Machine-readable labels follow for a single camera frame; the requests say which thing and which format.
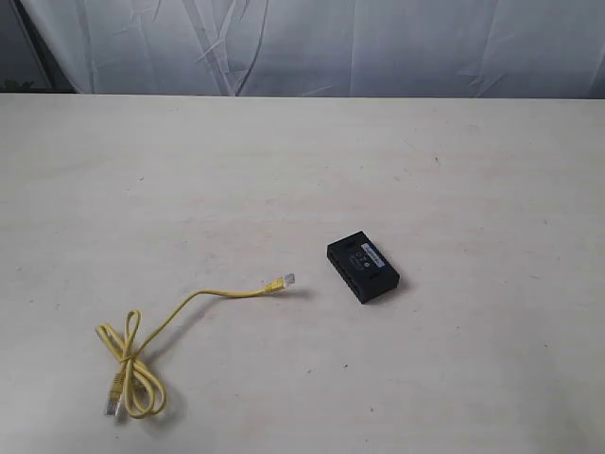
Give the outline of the white backdrop curtain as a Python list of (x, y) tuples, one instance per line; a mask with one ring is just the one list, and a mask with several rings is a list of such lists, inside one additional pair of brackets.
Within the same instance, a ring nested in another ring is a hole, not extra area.
[(600, 1), (27, 1), (86, 94), (601, 98)]

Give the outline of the black backdrop stand pole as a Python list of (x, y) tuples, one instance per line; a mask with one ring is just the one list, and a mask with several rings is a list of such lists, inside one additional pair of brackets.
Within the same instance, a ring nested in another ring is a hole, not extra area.
[(49, 51), (21, 1), (1, 2), (1, 88), (49, 92), (55, 88)]

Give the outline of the black network switch box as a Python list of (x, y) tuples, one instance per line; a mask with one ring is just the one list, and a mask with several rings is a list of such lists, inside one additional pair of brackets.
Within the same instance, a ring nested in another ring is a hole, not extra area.
[(329, 244), (326, 254), (362, 305), (399, 286), (398, 271), (362, 231)]

